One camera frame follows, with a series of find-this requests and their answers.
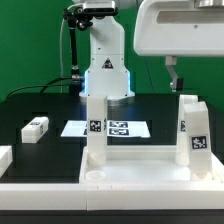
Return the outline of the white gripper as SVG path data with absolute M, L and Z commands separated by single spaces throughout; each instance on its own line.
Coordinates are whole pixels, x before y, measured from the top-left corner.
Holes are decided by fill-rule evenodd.
M 182 91 L 176 56 L 224 56 L 224 0 L 144 0 L 137 13 L 134 50 L 143 56 L 167 56 L 170 87 Z

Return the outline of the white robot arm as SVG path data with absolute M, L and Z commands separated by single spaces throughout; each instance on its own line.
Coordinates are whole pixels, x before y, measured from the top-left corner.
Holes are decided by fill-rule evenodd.
M 90 67 L 82 98 L 100 95 L 115 103 L 134 96 L 124 65 L 124 28 L 114 16 L 138 6 L 134 51 L 164 56 L 171 88 L 183 89 L 174 65 L 180 56 L 224 56 L 224 0 L 72 0 L 76 27 L 90 31 Z

